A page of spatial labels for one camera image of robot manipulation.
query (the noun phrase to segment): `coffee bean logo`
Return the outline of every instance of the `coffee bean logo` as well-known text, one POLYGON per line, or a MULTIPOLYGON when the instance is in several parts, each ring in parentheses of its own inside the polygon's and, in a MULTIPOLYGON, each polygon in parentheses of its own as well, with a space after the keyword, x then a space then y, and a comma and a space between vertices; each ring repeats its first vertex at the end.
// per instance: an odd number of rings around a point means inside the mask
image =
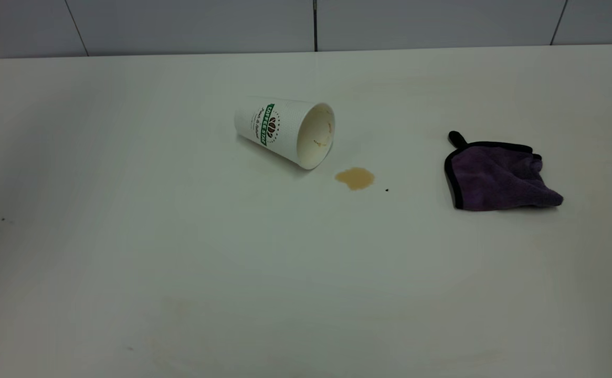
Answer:
POLYGON ((275 131, 276 131, 276 118, 271 117, 271 119, 268 121, 268 130, 266 131, 266 134, 268 135, 269 138, 273 138, 273 133, 275 131))

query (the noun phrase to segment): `white wall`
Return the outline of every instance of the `white wall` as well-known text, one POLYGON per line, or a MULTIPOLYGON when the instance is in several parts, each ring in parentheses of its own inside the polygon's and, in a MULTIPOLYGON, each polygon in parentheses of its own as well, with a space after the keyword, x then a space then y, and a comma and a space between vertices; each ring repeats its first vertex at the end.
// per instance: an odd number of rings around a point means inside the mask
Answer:
POLYGON ((612 43, 612 0, 568 0, 554 45, 612 43))
POLYGON ((319 0, 319 50, 549 45, 565 0, 319 0))
POLYGON ((0 58, 82 55, 64 0, 0 0, 0 58))
POLYGON ((68 0, 90 55, 313 51, 312 0, 68 0))

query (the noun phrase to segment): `green label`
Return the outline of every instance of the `green label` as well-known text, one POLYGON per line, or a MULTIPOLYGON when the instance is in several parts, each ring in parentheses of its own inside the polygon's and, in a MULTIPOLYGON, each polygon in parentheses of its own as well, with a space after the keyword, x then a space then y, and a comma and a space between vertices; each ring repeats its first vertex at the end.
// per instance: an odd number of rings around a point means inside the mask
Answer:
POLYGON ((265 117, 262 120, 262 144, 266 146, 266 129, 268 128, 268 120, 271 117, 271 112, 273 111, 273 106, 275 103, 270 103, 266 106, 265 117))

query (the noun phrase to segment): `coffee spill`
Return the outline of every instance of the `coffee spill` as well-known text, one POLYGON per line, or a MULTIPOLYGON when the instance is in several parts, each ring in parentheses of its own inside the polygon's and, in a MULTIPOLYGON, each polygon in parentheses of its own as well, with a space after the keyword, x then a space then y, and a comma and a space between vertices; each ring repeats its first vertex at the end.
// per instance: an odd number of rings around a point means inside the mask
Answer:
POLYGON ((359 191, 374 183, 374 174, 364 168, 354 167, 337 174, 336 181, 344 182, 352 191, 359 191))

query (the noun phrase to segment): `black cloth edge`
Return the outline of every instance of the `black cloth edge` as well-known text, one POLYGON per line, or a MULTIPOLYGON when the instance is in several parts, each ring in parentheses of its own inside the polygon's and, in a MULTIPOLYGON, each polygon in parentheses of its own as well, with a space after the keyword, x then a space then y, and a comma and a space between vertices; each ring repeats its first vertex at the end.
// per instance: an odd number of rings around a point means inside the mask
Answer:
MULTIPOLYGON (((505 143, 505 142, 472 142, 448 154, 448 157, 446 158, 444 162, 444 170, 446 171, 446 177, 448 181, 450 182, 450 187, 451 189, 453 189, 455 208, 459 208, 460 210, 464 210, 463 208, 464 203, 462 200, 462 189, 460 189, 460 184, 458 180, 455 178, 455 172, 453 172, 453 165, 452 165, 451 160, 455 158, 455 155, 458 155, 459 153, 463 152, 467 148, 475 148, 476 146, 482 146, 483 148, 503 148, 503 149, 508 149, 510 151, 532 153, 532 147, 526 146, 524 144, 513 144, 513 143, 505 143)), ((536 153, 532 153, 532 156, 537 160, 542 159, 541 155, 537 155, 536 153)))

